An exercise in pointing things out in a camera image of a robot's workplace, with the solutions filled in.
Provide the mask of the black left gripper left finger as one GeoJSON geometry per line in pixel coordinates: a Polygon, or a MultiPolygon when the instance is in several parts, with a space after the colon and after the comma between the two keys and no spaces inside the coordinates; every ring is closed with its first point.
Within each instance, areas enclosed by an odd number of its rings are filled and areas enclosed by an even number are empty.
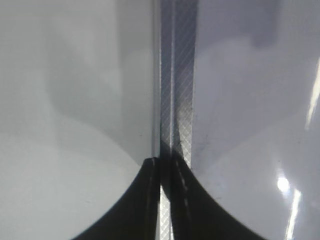
{"type": "Polygon", "coordinates": [[[122,197],[76,240],[154,240],[161,183],[160,160],[147,158],[122,197]]]}

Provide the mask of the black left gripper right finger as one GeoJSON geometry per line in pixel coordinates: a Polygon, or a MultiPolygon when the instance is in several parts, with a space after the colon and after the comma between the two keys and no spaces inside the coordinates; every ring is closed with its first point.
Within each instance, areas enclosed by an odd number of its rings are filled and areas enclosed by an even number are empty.
{"type": "Polygon", "coordinates": [[[170,158],[170,215],[176,240],[262,240],[202,187],[183,157],[170,158]]]}

